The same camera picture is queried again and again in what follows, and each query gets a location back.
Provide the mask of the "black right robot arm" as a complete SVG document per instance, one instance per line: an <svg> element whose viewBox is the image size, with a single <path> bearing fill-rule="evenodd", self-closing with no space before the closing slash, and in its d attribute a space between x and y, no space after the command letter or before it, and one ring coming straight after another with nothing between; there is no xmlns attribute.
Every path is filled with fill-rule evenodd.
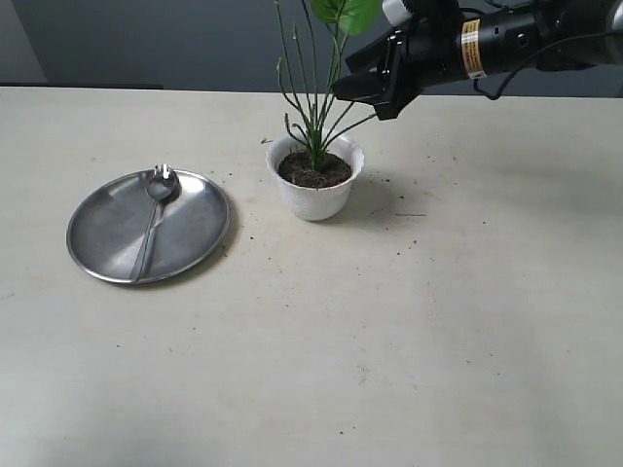
<svg viewBox="0 0 623 467"><path fill-rule="evenodd" d="M466 16L457 1L385 1L386 35L350 55L331 88L393 120L428 88L519 72L581 71L622 62L622 4L526 1Z"/></svg>

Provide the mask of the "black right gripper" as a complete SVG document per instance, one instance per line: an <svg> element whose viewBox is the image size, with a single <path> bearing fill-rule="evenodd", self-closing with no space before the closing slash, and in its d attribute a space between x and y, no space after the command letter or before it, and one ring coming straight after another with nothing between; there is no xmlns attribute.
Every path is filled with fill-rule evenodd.
<svg viewBox="0 0 623 467"><path fill-rule="evenodd" d="M332 85L342 101L374 105L393 120L430 87L509 73L537 50L536 6L467 18L457 1L408 1L413 17L346 58Z"/></svg>

